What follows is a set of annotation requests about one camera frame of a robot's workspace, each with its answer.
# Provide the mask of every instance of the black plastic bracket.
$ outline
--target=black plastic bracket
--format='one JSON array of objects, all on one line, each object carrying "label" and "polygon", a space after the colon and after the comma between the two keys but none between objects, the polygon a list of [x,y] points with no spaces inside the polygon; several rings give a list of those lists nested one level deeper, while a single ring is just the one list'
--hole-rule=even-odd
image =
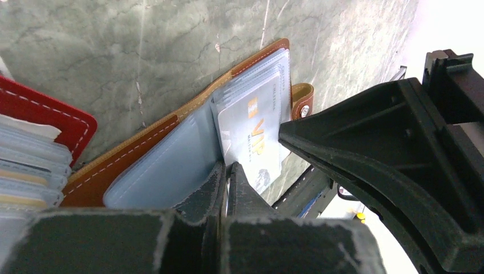
[{"label": "black plastic bracket", "polygon": [[461,128],[484,122],[470,62],[431,53],[423,86],[379,84],[280,129],[284,146],[380,215],[422,273],[484,267],[484,158]]}]

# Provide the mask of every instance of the yellow object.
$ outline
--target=yellow object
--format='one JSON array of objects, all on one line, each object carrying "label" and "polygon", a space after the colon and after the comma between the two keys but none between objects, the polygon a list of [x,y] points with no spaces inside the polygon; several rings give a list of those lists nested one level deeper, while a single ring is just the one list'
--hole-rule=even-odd
[{"label": "yellow object", "polygon": [[361,223],[362,223],[362,224],[364,224],[364,223],[365,223],[366,217],[365,217],[365,214],[364,214],[364,213],[362,213],[362,212],[357,213],[357,214],[356,214],[356,217],[357,217],[358,219],[360,219],[360,220],[361,220]]}]

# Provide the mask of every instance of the leather strap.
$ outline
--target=leather strap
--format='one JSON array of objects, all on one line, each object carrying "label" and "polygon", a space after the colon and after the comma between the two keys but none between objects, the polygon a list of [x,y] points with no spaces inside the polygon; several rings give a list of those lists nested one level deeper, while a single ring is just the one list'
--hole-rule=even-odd
[{"label": "leather strap", "polygon": [[[289,41],[286,38],[280,39],[239,63],[211,83],[187,104],[161,118],[70,176],[68,185],[62,191],[65,198],[60,206],[103,207],[104,192],[119,174],[161,141],[193,110],[205,103],[214,90],[278,49],[289,49]],[[291,87],[293,119],[299,118],[300,115],[297,115],[297,113],[301,111],[296,110],[295,112],[294,108],[302,109],[305,104],[310,105],[312,108],[313,94],[314,88],[307,83]]]}]

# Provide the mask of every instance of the marble surface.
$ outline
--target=marble surface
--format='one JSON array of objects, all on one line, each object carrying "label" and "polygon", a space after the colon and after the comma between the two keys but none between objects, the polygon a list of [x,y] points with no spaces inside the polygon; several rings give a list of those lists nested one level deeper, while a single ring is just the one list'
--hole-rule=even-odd
[{"label": "marble surface", "polygon": [[[396,70],[417,0],[0,1],[0,57],[15,80],[81,108],[99,129],[89,162],[192,99],[277,38],[314,112]],[[308,164],[290,155],[273,203]]]}]

